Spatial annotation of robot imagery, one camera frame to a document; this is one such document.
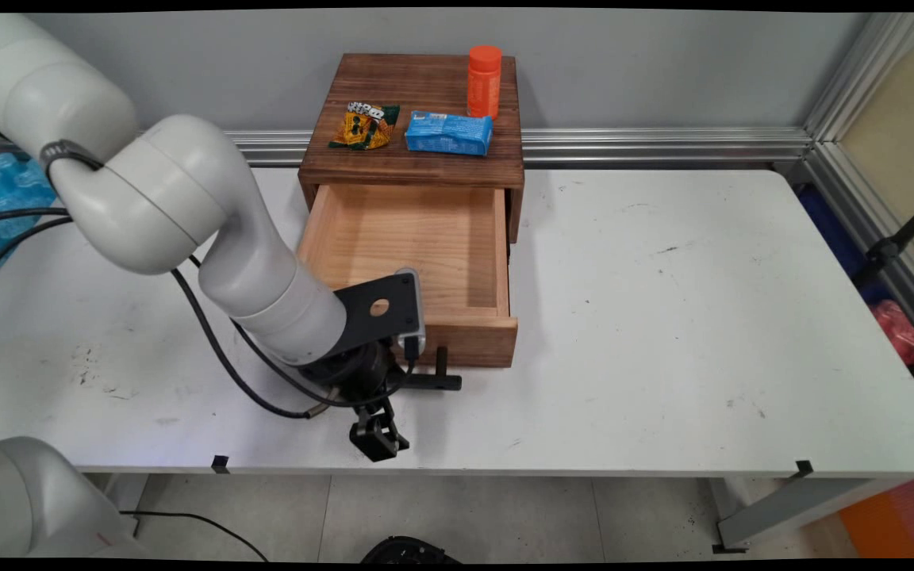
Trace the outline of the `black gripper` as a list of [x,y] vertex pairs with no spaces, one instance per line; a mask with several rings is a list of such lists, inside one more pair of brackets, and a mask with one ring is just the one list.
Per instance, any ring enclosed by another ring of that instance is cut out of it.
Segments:
[[364,402],[355,409],[358,420],[351,426],[351,444],[371,462],[384,462],[409,450],[409,441],[399,433],[394,408],[383,395],[406,379],[391,341],[374,341],[298,369],[302,378],[319,386],[337,387],[345,402]]

